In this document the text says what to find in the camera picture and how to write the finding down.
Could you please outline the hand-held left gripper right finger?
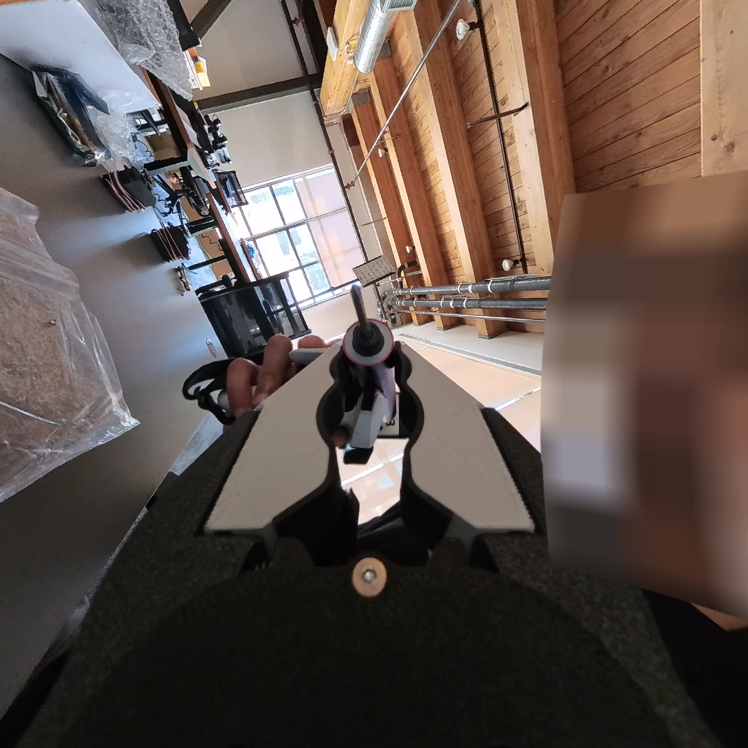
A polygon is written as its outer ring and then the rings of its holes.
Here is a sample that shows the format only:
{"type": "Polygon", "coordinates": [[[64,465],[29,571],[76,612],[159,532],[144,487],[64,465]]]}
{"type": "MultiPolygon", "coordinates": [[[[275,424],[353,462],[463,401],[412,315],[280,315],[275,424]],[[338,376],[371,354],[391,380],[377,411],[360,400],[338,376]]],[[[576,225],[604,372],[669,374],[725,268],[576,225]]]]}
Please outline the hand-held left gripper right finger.
{"type": "Polygon", "coordinates": [[[479,401],[397,343],[398,416],[408,436],[400,508],[412,533],[533,533],[535,523],[479,401]]]}

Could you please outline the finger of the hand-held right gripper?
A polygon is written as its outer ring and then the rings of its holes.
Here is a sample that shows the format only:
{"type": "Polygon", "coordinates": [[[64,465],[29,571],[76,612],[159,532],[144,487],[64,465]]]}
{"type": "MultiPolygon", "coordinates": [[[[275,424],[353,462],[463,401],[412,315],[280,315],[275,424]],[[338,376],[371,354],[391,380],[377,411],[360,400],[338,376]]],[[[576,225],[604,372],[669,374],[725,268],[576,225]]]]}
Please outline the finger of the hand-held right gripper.
{"type": "Polygon", "coordinates": [[[344,464],[366,464],[373,452],[381,427],[388,414],[386,397],[359,397],[343,417],[349,440],[343,453],[344,464]]]}

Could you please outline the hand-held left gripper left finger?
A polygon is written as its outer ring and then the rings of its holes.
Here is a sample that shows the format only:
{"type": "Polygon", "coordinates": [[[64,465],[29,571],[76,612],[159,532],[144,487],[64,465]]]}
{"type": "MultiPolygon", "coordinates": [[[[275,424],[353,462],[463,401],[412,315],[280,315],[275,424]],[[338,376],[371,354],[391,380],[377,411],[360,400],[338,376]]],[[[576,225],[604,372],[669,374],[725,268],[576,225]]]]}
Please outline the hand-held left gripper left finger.
{"type": "Polygon", "coordinates": [[[206,516],[206,535],[352,534],[352,496],[341,485],[332,438],[345,403],[341,344],[316,351],[314,360],[248,412],[248,435],[206,516]]]}

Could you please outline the red electric screwdriver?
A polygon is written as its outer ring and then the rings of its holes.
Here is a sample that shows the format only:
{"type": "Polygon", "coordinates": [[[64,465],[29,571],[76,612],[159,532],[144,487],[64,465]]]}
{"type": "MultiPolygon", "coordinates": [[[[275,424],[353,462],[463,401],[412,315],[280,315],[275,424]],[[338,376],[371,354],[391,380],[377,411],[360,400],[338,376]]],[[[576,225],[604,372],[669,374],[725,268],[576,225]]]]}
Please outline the red electric screwdriver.
{"type": "Polygon", "coordinates": [[[397,383],[391,358],[394,337],[390,327],[367,316],[360,284],[350,289],[357,321],[342,339],[342,352],[349,361],[351,375],[363,396],[362,408],[373,411],[383,403],[381,425],[394,425],[397,416],[397,383]]]}

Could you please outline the grey desk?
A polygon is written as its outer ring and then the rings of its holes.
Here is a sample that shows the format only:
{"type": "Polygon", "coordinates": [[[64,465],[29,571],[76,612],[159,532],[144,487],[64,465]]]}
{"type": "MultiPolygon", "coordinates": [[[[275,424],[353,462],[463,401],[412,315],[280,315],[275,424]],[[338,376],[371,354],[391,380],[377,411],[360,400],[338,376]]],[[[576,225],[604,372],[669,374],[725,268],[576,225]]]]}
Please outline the grey desk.
{"type": "Polygon", "coordinates": [[[150,239],[153,210],[122,212],[80,168],[32,92],[2,58],[2,187],[40,211],[37,230],[73,271],[139,425],[2,503],[2,714],[106,566],[206,413],[182,398],[216,336],[150,239]]]}

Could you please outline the person's right hand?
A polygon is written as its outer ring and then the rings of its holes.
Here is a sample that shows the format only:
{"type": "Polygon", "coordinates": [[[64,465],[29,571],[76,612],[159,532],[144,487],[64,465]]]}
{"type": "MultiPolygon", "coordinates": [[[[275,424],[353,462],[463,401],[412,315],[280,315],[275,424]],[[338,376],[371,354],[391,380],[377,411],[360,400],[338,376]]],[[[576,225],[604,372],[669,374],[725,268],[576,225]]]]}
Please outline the person's right hand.
{"type": "Polygon", "coordinates": [[[292,350],[293,341],[276,334],[267,341],[261,364],[238,358],[228,365],[226,391],[232,416],[257,409],[295,376],[298,366],[290,358],[292,350]]]}

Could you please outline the white printed sign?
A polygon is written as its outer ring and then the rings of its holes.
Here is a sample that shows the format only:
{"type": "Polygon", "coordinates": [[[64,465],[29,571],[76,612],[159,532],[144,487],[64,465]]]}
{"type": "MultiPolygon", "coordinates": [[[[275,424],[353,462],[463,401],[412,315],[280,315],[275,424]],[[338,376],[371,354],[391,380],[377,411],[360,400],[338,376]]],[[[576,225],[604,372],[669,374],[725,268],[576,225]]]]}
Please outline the white printed sign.
{"type": "Polygon", "coordinates": [[[378,284],[380,281],[396,275],[396,268],[385,256],[373,258],[353,267],[358,283],[362,287],[378,284]]]}

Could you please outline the large paned window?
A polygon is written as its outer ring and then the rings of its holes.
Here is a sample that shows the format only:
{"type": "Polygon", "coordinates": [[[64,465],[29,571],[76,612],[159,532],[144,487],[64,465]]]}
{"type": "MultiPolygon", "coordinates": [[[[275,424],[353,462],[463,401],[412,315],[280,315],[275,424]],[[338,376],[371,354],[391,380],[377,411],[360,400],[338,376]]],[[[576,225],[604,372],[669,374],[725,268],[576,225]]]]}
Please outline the large paned window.
{"type": "Polygon", "coordinates": [[[242,197],[234,214],[261,277],[286,273],[307,306],[357,280],[363,251],[333,165],[243,188],[242,197]]]}

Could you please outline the grey ceiling pipe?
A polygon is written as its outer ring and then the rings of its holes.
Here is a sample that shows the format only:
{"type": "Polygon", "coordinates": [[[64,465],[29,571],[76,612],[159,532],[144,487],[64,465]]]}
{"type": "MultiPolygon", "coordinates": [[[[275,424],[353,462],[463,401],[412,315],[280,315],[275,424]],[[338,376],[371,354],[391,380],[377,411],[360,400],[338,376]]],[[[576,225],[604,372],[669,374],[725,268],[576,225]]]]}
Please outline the grey ceiling pipe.
{"type": "Polygon", "coordinates": [[[390,296],[385,304],[391,309],[413,310],[522,310],[544,311],[547,298],[427,298],[390,296]]]}
{"type": "Polygon", "coordinates": [[[412,286],[390,288],[382,294],[384,298],[412,297],[418,295],[466,295],[481,293],[546,291],[550,289],[551,276],[519,275],[499,277],[473,283],[462,283],[447,286],[412,286]]]}

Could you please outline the clear plastic bag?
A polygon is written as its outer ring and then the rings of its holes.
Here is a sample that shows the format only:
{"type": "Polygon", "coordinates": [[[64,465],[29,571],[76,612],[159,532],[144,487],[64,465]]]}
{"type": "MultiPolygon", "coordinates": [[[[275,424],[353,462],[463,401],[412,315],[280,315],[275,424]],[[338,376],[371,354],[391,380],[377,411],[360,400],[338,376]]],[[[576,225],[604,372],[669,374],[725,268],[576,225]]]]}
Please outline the clear plastic bag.
{"type": "Polygon", "coordinates": [[[134,429],[107,341],[38,209],[1,190],[1,501],[134,429]]]}

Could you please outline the wooden edged table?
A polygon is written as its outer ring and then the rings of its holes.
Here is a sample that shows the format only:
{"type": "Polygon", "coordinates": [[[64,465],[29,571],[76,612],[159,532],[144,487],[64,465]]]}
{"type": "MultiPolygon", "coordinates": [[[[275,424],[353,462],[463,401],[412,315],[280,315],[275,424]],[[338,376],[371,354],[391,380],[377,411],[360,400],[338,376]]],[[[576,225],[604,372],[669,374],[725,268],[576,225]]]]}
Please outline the wooden edged table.
{"type": "Polygon", "coordinates": [[[257,280],[254,264],[248,259],[236,221],[230,214],[230,206],[224,190],[214,173],[206,166],[205,159],[198,149],[198,142],[182,117],[182,109],[176,104],[172,90],[153,73],[141,68],[142,77],[149,89],[157,98],[165,122],[171,132],[177,151],[177,157],[152,162],[148,168],[154,174],[166,173],[171,168],[189,167],[195,176],[199,176],[208,185],[208,202],[210,216],[219,232],[223,259],[233,271],[235,279],[243,284],[257,280]]]}

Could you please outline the black parts in plastic bag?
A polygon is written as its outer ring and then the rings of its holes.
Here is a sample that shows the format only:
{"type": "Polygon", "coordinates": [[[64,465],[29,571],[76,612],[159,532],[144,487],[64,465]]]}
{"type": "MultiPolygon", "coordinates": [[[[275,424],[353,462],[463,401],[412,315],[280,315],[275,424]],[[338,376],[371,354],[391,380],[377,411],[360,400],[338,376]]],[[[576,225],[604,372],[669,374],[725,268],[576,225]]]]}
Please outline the black parts in plastic bag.
{"type": "Polygon", "coordinates": [[[126,113],[111,108],[74,72],[37,65],[31,73],[37,99],[76,163],[109,171],[132,163],[132,121],[126,113]]]}

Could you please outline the bubble wrap sheet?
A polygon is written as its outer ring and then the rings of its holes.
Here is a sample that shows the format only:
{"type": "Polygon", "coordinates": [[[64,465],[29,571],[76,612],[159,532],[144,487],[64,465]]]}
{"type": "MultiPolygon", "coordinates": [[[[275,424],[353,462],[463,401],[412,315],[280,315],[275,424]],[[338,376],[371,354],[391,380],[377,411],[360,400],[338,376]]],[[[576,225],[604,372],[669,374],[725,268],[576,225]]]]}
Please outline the bubble wrap sheet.
{"type": "Polygon", "coordinates": [[[113,25],[128,62],[152,73],[183,99],[192,100],[189,66],[168,2],[117,2],[113,25]]]}

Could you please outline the silver ventilation duct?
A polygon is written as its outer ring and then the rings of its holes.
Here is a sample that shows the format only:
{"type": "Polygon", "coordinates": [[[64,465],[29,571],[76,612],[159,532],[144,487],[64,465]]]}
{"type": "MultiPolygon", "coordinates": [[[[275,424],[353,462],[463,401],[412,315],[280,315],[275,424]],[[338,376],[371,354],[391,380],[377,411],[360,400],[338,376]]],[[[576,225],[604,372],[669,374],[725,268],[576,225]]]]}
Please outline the silver ventilation duct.
{"type": "Polygon", "coordinates": [[[371,1],[358,37],[353,64],[361,74],[369,74],[379,59],[381,47],[396,14],[412,11],[417,1],[371,1]]]}

